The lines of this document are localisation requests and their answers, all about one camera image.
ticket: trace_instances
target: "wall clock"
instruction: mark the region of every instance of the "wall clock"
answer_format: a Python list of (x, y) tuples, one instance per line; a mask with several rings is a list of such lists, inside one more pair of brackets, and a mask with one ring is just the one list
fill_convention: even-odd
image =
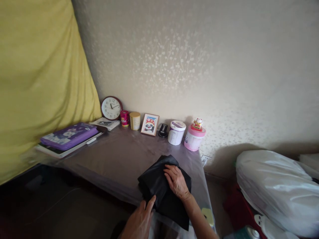
[(122, 102), (114, 97), (106, 97), (101, 104), (102, 114), (109, 120), (118, 120), (120, 118), (120, 112), (123, 110)]

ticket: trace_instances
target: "plastic table cover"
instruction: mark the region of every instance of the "plastic table cover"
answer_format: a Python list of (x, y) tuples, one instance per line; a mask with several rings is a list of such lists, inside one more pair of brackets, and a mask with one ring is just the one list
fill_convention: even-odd
[[(199, 152), (189, 151), (183, 144), (171, 145), (167, 138), (160, 138), (158, 135), (149, 136), (120, 126), (63, 159), (56, 159), (36, 150), (31, 154), (33, 159), (43, 164), (71, 171), (119, 200), (136, 206), (143, 199), (137, 178), (161, 155), (171, 154), (192, 178), (192, 194), (199, 207), (212, 210)], [(153, 216), (150, 238), (152, 233), (156, 233), (157, 221), (172, 229), (166, 238), (196, 238), (191, 223), (189, 231), (186, 231), (158, 213)]]

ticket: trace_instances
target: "book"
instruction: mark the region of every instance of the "book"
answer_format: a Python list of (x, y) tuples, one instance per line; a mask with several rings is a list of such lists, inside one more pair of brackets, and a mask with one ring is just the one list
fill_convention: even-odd
[(84, 140), (83, 142), (77, 144), (76, 146), (74, 146), (73, 148), (70, 148), (68, 150), (60, 150), (60, 149), (56, 149), (52, 146), (48, 146), (45, 145), (43, 143), (38, 143), (37, 146), (35, 146), (36, 150), (39, 150), (43, 153), (46, 153), (48, 155), (51, 155), (55, 158), (64, 158), (65, 156), (73, 153), (74, 151), (76, 151), (77, 149), (81, 148), (82, 146), (84, 146), (88, 141), (93, 140), (94, 138), (97, 138), (98, 136), (100, 136), (101, 134), (103, 134), (102, 132), (98, 132), (97, 134), (93, 135), (92, 137)]
[(91, 122), (90, 124), (103, 126), (103, 127), (106, 127), (109, 131), (111, 131), (116, 126), (118, 126), (120, 123), (121, 123), (120, 120), (108, 120), (108, 119), (102, 117), (94, 122)]

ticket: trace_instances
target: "gold canister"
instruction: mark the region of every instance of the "gold canister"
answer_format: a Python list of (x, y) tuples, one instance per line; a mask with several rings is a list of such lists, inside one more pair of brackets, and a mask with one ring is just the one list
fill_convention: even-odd
[(131, 129), (139, 130), (141, 126), (141, 114), (138, 112), (130, 113)]

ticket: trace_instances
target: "red canister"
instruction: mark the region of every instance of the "red canister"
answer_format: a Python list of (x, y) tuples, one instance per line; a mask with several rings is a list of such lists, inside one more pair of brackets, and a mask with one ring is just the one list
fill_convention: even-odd
[(128, 127), (130, 125), (130, 115), (128, 111), (121, 111), (121, 124), (123, 127)]

